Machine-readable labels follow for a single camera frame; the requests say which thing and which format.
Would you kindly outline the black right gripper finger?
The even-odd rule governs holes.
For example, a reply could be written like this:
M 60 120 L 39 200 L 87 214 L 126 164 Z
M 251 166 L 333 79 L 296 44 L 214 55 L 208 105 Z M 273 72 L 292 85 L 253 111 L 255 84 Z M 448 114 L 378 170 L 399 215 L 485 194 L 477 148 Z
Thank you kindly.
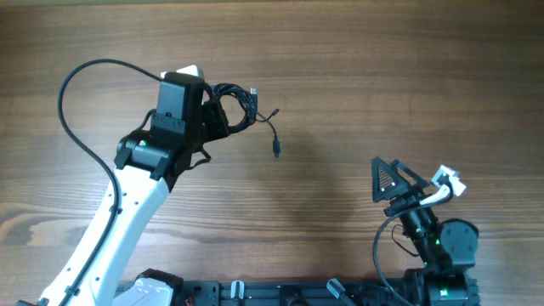
M 393 160 L 390 163 L 390 166 L 399 173 L 400 171 L 407 174 L 412 180 L 413 183 L 411 183 L 412 186 L 416 186 L 421 189 L 425 189 L 429 186 L 429 182 L 426 181 L 424 178 L 422 178 L 419 174 L 412 171 L 409 167 L 407 167 L 402 161 L 399 160 Z
M 372 200 L 391 201 L 409 191 L 408 182 L 380 157 L 371 160 Z

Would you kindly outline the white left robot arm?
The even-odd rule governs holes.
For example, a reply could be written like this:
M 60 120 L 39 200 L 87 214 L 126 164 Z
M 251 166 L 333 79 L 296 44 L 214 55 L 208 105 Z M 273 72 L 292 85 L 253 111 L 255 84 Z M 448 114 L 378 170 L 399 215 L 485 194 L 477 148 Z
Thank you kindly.
M 170 195 L 178 177 L 196 164 L 208 141 L 203 114 L 212 89 L 195 65 L 164 72 L 157 107 L 122 138 L 110 185 L 76 250 L 43 291 L 40 305 L 173 305 L 183 280 L 149 269 L 132 287 L 117 290 L 145 227 Z

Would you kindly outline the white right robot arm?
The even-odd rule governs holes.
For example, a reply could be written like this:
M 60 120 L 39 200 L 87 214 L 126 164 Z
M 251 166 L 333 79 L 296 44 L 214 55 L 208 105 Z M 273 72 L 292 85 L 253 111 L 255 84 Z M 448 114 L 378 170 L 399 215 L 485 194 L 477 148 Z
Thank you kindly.
M 472 295 L 473 283 L 466 272 L 475 265 L 478 249 L 478 228 L 463 219 L 439 221 L 434 207 L 442 206 L 461 196 L 467 186 L 459 172 L 442 165 L 427 181 L 403 162 L 371 160 L 372 200 L 388 201 L 384 209 L 387 219 L 378 228 L 372 246 L 372 260 L 382 288 L 401 305 L 467 305 L 478 300 Z M 382 272 L 377 249 L 382 232 L 398 219 L 403 234 L 420 258 L 422 269 L 409 269 L 401 280 L 403 290 L 394 288 Z

